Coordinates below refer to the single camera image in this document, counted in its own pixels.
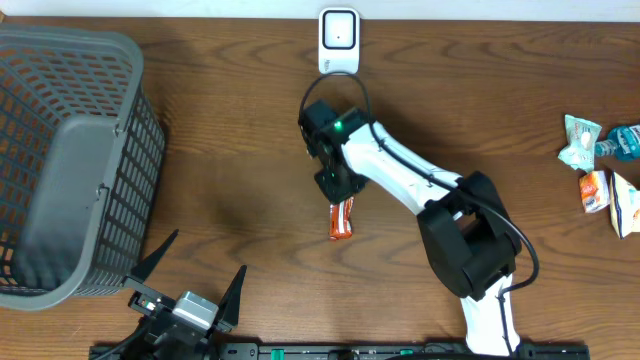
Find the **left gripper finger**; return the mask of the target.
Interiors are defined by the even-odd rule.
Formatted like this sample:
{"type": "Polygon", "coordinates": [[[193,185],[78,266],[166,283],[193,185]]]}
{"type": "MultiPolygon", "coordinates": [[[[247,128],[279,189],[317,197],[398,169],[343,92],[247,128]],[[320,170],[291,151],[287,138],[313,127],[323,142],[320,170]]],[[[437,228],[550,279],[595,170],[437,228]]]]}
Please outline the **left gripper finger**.
{"type": "Polygon", "coordinates": [[[128,277],[139,283],[144,283],[151,275],[155,267],[159,264],[160,260],[173,244],[177,236],[178,230],[175,229],[155,251],[153,251],[150,255],[145,257],[139,264],[131,269],[128,277]]]}
{"type": "Polygon", "coordinates": [[[229,333],[239,322],[241,293],[246,276],[247,266],[242,265],[229,285],[219,304],[214,325],[219,332],[229,333]]]}

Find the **red Top candy bar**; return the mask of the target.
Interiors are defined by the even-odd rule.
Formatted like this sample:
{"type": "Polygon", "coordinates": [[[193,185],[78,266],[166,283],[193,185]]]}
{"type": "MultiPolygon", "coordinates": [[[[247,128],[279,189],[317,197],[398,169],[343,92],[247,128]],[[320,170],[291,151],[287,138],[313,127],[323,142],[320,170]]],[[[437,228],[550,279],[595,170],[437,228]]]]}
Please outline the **red Top candy bar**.
{"type": "Polygon", "coordinates": [[[353,235],[350,220],[353,205],[353,197],[339,204],[330,205],[329,237],[331,240],[348,239],[353,235]]]}

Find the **light blue snack pouch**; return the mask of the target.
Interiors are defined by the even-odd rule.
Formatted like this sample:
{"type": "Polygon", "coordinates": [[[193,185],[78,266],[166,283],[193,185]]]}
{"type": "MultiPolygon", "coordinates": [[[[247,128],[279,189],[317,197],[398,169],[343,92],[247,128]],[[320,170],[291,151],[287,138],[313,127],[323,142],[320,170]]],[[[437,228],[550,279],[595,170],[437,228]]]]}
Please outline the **light blue snack pouch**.
{"type": "Polygon", "coordinates": [[[594,170],[595,143],[602,127],[595,122],[569,114],[564,116],[568,144],[559,152],[558,159],[574,170],[589,173],[594,170]]]}

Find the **orange small carton box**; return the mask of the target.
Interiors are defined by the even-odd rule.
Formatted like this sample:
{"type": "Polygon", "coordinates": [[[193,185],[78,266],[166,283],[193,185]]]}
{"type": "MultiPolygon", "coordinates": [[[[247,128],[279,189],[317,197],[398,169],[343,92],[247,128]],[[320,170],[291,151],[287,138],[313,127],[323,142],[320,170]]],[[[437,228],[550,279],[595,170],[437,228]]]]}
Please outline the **orange small carton box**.
{"type": "Polygon", "coordinates": [[[581,177],[579,188],[586,213],[595,213],[610,205],[609,186],[604,171],[592,171],[581,177]]]}

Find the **blue glass bottle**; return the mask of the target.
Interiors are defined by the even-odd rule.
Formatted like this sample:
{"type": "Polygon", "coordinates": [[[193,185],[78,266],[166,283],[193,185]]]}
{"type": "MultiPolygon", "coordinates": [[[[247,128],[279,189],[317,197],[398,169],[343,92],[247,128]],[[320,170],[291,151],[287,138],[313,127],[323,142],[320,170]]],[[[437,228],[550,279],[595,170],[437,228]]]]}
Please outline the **blue glass bottle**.
{"type": "Polygon", "coordinates": [[[639,126],[619,126],[612,129],[607,138],[595,144],[595,156],[615,156],[630,162],[639,158],[639,126]]]}

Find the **orange noodle snack packet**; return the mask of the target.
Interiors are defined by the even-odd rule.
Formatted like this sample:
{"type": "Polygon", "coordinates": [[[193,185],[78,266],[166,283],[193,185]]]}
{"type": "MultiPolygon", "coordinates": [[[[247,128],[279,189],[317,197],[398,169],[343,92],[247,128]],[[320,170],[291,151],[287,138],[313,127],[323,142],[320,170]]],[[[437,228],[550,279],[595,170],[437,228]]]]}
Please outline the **orange noodle snack packet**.
{"type": "Polygon", "coordinates": [[[620,239],[639,232],[639,190],[613,172],[609,183],[611,223],[620,239]]]}

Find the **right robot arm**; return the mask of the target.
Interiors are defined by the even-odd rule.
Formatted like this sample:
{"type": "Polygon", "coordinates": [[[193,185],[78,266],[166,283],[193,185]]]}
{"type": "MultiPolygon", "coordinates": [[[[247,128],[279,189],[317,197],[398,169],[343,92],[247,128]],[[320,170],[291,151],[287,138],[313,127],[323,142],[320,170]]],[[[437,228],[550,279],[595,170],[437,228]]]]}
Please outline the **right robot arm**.
{"type": "Polygon", "coordinates": [[[511,355],[520,337],[506,290],[522,246],[491,180],[429,163],[357,108],[338,115],[318,101],[298,124],[322,164],[314,179],[328,201],[344,208],[368,181],[399,200],[416,217],[433,272],[461,300],[468,348],[511,355]]]}

